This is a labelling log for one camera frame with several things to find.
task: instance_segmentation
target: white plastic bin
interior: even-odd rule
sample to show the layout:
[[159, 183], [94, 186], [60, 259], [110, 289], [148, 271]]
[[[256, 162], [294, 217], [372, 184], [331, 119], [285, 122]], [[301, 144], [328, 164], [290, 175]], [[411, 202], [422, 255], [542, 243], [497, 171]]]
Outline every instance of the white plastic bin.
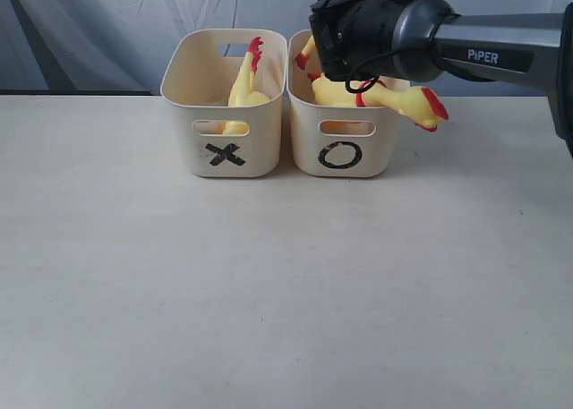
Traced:
[[[314, 94], [307, 73], [321, 72], [315, 53], [306, 70], [295, 63], [311, 36], [304, 30], [290, 39], [288, 49], [288, 95], [293, 153], [296, 165], [309, 175], [367, 178], [381, 174], [389, 164], [398, 139], [402, 115], [386, 107], [325, 107], [314, 105]], [[408, 81], [393, 80], [395, 90], [410, 87]], [[327, 122], [365, 122], [372, 129], [356, 134], [332, 134]]]
[[[254, 107], [228, 107], [229, 92], [244, 55], [225, 56], [221, 49], [246, 46], [261, 37], [262, 59], [255, 89], [270, 102]], [[257, 177], [278, 163], [282, 99], [287, 79], [287, 40], [257, 29], [200, 30], [177, 47], [161, 95], [175, 124], [184, 159], [191, 171], [205, 177]], [[225, 121], [244, 121], [244, 135], [216, 134]]]

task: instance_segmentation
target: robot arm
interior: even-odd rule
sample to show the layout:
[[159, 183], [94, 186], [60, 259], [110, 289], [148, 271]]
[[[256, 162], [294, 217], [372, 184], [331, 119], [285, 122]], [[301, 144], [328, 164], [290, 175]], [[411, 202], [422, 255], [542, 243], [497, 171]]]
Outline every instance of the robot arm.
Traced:
[[573, 155], [573, 4], [565, 13], [461, 16], [444, 0], [319, 0], [310, 17], [332, 81], [443, 72], [542, 90]]

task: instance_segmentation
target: black x mark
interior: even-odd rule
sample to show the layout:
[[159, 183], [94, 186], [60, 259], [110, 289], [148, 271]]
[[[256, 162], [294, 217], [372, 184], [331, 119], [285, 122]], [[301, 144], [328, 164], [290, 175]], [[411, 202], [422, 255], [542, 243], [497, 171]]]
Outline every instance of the black x mark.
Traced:
[[208, 143], [205, 148], [217, 154], [217, 156], [210, 162], [212, 166], [218, 166], [225, 160], [229, 160], [231, 163], [234, 163], [237, 166], [242, 166], [246, 163], [246, 161], [234, 154], [234, 152], [239, 149], [239, 147], [237, 147], [234, 143], [229, 143], [223, 149], [217, 148], [215, 145]]

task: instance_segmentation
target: white table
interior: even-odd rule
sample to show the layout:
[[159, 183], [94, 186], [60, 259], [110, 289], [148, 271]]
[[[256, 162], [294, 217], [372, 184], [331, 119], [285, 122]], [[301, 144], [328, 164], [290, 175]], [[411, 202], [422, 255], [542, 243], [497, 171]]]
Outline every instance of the white table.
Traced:
[[210, 180], [160, 98], [0, 98], [0, 407], [573, 407], [573, 161], [447, 99], [384, 176]]

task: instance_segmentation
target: black o mark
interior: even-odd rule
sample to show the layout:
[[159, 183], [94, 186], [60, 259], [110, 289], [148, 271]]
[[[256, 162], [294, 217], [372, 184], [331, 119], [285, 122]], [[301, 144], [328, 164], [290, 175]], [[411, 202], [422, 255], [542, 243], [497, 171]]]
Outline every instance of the black o mark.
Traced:
[[[334, 148], [339, 147], [340, 145], [346, 145], [348, 147], [352, 147], [355, 150], [355, 156], [354, 158], [349, 161], [348, 163], [342, 164], [342, 165], [335, 165], [334, 163], [330, 163], [327, 159], [326, 156], [329, 154], [329, 152], [331, 152]], [[360, 149], [360, 147], [358, 145], [356, 145], [353, 142], [347, 142], [347, 141], [339, 141], [339, 142], [334, 142], [331, 143], [330, 145], [324, 147], [324, 149], [321, 151], [321, 153], [319, 154], [319, 162], [327, 167], [328, 169], [349, 169], [351, 167], [356, 166], [358, 163], [360, 163], [360, 161], [362, 160], [362, 150]]]
[[237, 166], [242, 166], [246, 163], [246, 161], [244, 161], [242, 158], [240, 158], [234, 154], [235, 151], [237, 151], [239, 149], [239, 147], [237, 147], [234, 143], [229, 143], [223, 149], [218, 148], [215, 145], [211, 145], [210, 143], [208, 143], [205, 146], [205, 149], [217, 154], [217, 156], [214, 157], [210, 161], [210, 164], [212, 166], [218, 166], [221, 163], [223, 163], [225, 160], [229, 160], [231, 163], [233, 163]]

